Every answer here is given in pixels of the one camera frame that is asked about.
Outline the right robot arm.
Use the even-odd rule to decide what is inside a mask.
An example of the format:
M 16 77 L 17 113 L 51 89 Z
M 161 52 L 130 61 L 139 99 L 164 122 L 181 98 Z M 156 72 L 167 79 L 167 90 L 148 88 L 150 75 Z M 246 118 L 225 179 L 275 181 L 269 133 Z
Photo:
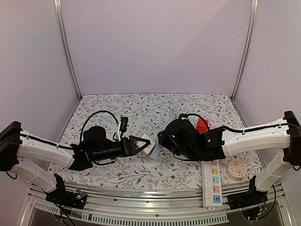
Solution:
M 289 169 L 301 164 L 301 125 L 292 111 L 276 121 L 254 127 L 208 129 L 201 134 L 181 114 L 159 132 L 158 143 L 190 161 L 214 161 L 253 150 L 279 148 L 279 152 L 258 175 L 246 192 L 228 196 L 230 209 L 240 209 L 267 201 L 267 192 Z

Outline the red cube socket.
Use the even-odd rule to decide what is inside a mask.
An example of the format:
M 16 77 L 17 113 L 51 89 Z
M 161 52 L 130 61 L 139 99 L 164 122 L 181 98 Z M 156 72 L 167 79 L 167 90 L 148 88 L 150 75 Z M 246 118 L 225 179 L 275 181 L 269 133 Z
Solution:
M 205 120 L 203 121 L 202 119 L 198 119 L 197 125 L 196 125 L 196 129 L 200 134 L 204 134 L 208 131 L 209 128 L 209 121 Z

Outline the white long power strip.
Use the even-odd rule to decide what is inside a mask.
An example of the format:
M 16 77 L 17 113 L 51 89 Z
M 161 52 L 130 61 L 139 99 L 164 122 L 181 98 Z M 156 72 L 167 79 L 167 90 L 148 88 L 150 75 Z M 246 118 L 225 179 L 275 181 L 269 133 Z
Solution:
M 214 210 L 222 206 L 222 186 L 218 160 L 202 163 L 203 207 Z

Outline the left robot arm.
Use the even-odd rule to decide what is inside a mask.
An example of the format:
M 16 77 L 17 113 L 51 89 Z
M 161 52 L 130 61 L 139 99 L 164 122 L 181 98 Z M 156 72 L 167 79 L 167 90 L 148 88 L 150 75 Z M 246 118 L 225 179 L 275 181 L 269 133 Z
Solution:
M 137 155 L 153 144 L 146 136 L 122 137 L 127 130 L 127 117 L 121 117 L 115 122 L 117 139 L 114 141 L 106 137 L 105 128 L 93 126 L 80 131 L 79 144 L 66 146 L 34 136 L 23 130 L 20 122 L 14 121 L 0 133 L 0 170 L 14 173 L 38 186 L 46 194 L 46 200 L 57 206 L 83 209 L 87 193 L 79 189 L 66 190 L 61 176 L 45 171 L 31 159 L 82 171 L 99 165 L 102 160 L 115 162 L 116 158 Z

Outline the round pink socket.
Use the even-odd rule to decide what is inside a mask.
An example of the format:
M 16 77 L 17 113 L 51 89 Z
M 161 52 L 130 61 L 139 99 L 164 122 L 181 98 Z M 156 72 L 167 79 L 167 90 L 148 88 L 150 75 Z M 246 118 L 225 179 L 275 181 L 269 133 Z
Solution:
M 242 180 L 247 174 L 247 164 L 240 159 L 228 162 L 226 168 L 227 175 L 233 180 Z

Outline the blue power strip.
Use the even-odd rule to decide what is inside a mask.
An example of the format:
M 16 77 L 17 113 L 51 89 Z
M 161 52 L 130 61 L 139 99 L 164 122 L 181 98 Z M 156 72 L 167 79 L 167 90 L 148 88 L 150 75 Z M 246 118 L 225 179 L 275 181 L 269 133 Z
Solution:
M 152 151 L 148 154 L 148 157 L 151 160 L 156 160 L 160 154 L 161 149 L 162 149 L 162 146 L 160 144 L 155 145 L 155 147 L 152 149 Z

